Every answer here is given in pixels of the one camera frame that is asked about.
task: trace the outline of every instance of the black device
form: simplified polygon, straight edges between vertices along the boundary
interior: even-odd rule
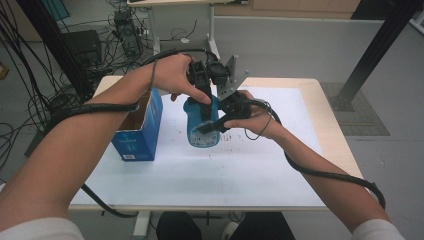
[[[102,45],[95,30],[62,33],[62,36],[79,65],[92,67],[102,62]]]
[[[127,58],[136,58],[141,55],[141,39],[131,20],[131,10],[115,11],[114,16],[116,34],[122,42],[125,56]]]

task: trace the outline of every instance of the metal stand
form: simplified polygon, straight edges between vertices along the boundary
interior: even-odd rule
[[[397,1],[396,6],[378,30],[339,94],[330,97],[330,104],[335,111],[354,111],[351,103],[355,95],[408,24],[420,4],[421,0]]]
[[[417,17],[417,19],[411,19],[409,23],[411,23],[412,26],[414,26],[418,31],[424,34],[424,26],[422,25],[424,23],[424,10]]]

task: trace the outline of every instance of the finger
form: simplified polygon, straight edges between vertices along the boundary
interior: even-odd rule
[[[187,95],[194,98],[196,101],[204,103],[204,104],[211,104],[212,100],[206,95],[206,93],[200,91],[199,89],[195,88],[194,86],[191,86],[187,92]]]

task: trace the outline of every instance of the white paper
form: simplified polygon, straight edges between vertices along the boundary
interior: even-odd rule
[[[283,125],[321,154],[299,89],[240,89],[268,101]],[[301,174],[287,163],[282,149],[269,139],[252,141],[243,129],[231,129],[221,134],[214,147],[192,147],[183,111],[186,97],[180,96],[176,102],[169,98],[162,97],[164,109],[155,160],[124,162],[109,145],[88,179],[87,185],[106,203],[163,208],[324,206]],[[72,204],[94,202],[80,191]]]

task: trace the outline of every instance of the blue box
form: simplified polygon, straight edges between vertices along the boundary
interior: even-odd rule
[[[122,160],[155,159],[162,110],[162,98],[157,89],[140,98],[140,108],[128,114],[112,139]]]

